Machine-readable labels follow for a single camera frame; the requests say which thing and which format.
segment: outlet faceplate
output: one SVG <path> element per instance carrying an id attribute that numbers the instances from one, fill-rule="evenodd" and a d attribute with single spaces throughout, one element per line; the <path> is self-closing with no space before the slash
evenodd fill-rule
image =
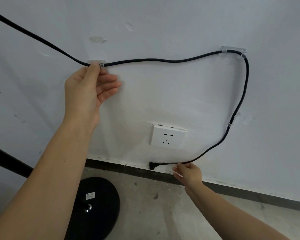
<path id="1" fill-rule="evenodd" d="M 152 146 L 178 149 L 186 135 L 185 129 L 154 125 L 151 139 Z"/>

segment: person's left arm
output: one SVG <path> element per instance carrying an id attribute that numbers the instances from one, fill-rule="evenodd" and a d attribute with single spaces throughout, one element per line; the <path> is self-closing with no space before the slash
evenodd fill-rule
<path id="1" fill-rule="evenodd" d="M 64 239 L 99 107 L 121 82 L 98 64 L 65 83 L 64 120 L 33 172 L 0 215 L 0 240 Z"/>

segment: person's left hand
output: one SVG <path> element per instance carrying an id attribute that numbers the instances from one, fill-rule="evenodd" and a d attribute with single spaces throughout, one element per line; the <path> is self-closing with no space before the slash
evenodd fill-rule
<path id="1" fill-rule="evenodd" d="M 121 82 L 116 75 L 91 64 L 72 74 L 64 84 L 64 122 L 84 125 L 93 132 L 100 121 L 99 107 L 118 92 Z"/>

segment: black pole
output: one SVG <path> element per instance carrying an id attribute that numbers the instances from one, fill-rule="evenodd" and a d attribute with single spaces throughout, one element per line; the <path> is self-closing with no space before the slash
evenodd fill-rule
<path id="1" fill-rule="evenodd" d="M 25 178 L 28 178 L 33 170 L 33 168 L 30 167 L 29 165 L 16 159 L 15 157 L 9 155 L 8 153 L 4 152 L 1 149 L 0 149 L 0 166 L 10 170 L 11 172 L 19 174 Z M 90 205 L 88 205 L 86 202 L 81 201 L 78 197 L 76 197 L 74 203 L 84 210 L 90 209 Z"/>

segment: hand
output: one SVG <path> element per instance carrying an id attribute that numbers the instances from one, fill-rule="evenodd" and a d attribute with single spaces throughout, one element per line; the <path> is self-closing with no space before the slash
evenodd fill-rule
<path id="1" fill-rule="evenodd" d="M 92 133 L 100 121 L 100 105 L 121 86 L 117 79 L 116 75 L 100 69 L 98 63 L 72 74 L 64 84 L 64 122 L 84 125 Z"/>
<path id="2" fill-rule="evenodd" d="M 172 170 L 174 171 L 173 176 L 184 184 L 187 193 L 189 188 L 202 185 L 201 170 L 193 163 L 181 164 L 179 162 Z"/>

